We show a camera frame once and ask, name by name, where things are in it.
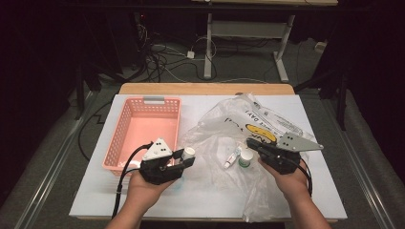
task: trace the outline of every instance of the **yellow logo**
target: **yellow logo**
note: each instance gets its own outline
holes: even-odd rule
[[[253,126],[253,125],[250,125],[250,124],[246,124],[246,128],[249,131],[251,131],[252,133],[254,133],[254,134],[266,137],[270,141],[274,141],[274,142],[277,141],[276,136],[272,132],[270,132],[268,130],[265,130],[265,129],[262,129],[260,127]]]

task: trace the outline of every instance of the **white cylinder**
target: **white cylinder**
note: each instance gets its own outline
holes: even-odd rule
[[[250,161],[253,158],[253,152],[248,149],[243,149],[241,151],[241,157],[239,157],[239,165],[242,167],[248,167],[250,165]]]
[[[195,154],[196,154],[196,151],[193,148],[185,147],[184,151],[182,152],[182,155],[181,155],[181,160],[187,160],[189,158],[192,158],[195,156]]]

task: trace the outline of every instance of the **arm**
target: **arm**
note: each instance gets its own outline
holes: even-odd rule
[[[161,185],[151,184],[146,182],[138,171],[135,171],[131,175],[127,198],[121,210],[106,228],[139,228],[143,215],[158,201],[161,193],[174,181]]]
[[[296,228],[330,228],[330,225],[309,196],[307,178],[301,171],[296,170],[293,174],[280,175],[261,159],[259,159],[259,163],[276,179],[277,186],[288,202],[292,221]]]

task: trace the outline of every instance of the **plastic bag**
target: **plastic bag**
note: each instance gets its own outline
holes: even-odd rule
[[[179,143],[181,147],[189,146],[200,152],[199,159],[205,160],[212,185],[245,194],[243,218],[255,222],[289,216],[287,201],[274,177],[257,161],[257,153],[253,152],[250,166],[244,169],[237,165],[225,169],[224,162],[238,146],[247,149],[248,137],[271,142],[285,132],[314,139],[294,123],[263,107],[253,94],[242,94],[219,102]],[[301,156],[308,160],[305,153]]]

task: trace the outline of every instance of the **dark background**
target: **dark background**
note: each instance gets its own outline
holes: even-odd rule
[[[396,1],[339,2],[349,7],[372,3],[376,7],[370,14],[339,18],[316,13],[299,15],[290,41],[309,37],[329,40],[314,78],[330,69],[336,72],[316,87],[335,92],[342,75],[348,78],[348,87],[374,137],[404,180],[405,172],[400,168],[404,158],[401,140],[405,64],[401,55],[405,52],[405,18]],[[201,14],[173,13],[168,15],[171,26],[165,25],[167,15],[146,15],[145,23],[151,30],[183,37],[184,42],[192,43],[195,35],[205,30],[206,19]],[[139,58],[126,18],[120,13],[101,12],[83,17],[81,13],[61,9],[52,0],[0,3],[1,204],[46,133],[69,108],[68,97],[75,88],[77,67],[91,61],[119,73],[122,66],[131,64],[128,59]],[[114,37],[112,31],[121,36]],[[117,45],[123,34],[128,39],[119,40],[121,46]],[[86,82],[97,89],[96,71],[83,70]]]

